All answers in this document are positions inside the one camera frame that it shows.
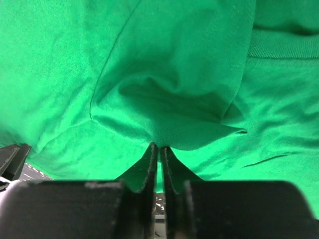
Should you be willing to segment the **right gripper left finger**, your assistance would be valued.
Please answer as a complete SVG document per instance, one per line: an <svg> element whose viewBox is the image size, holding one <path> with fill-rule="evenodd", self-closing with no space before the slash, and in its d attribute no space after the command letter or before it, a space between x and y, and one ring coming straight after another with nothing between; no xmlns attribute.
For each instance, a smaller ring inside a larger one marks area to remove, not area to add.
<svg viewBox="0 0 319 239"><path fill-rule="evenodd" d="M121 176L123 194L116 220L117 239L154 238L158 147L152 142Z"/></svg>

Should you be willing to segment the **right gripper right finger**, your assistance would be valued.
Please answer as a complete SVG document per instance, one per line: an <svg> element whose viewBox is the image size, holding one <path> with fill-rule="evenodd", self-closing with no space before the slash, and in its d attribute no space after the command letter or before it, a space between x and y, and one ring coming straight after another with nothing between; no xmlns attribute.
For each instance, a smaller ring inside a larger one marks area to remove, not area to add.
<svg viewBox="0 0 319 239"><path fill-rule="evenodd" d="M160 149L165 194L166 236L168 239L194 239L190 182L203 182L184 165L170 147Z"/></svg>

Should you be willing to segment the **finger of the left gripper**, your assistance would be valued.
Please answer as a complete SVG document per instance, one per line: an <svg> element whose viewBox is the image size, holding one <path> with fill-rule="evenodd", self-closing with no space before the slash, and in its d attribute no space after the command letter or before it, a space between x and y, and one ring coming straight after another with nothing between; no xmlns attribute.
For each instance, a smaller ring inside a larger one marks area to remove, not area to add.
<svg viewBox="0 0 319 239"><path fill-rule="evenodd" d="M0 176L9 181L17 180L30 150L31 146L28 144L12 144L2 147L0 149Z"/></svg>

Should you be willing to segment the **green t-shirt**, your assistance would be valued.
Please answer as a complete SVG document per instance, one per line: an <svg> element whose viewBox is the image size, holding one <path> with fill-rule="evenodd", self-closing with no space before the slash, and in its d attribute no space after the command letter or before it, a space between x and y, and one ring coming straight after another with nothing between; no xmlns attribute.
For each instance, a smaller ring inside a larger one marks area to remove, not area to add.
<svg viewBox="0 0 319 239"><path fill-rule="evenodd" d="M204 180L290 181L317 213L318 1L1 1L1 146L113 180L151 142Z"/></svg>

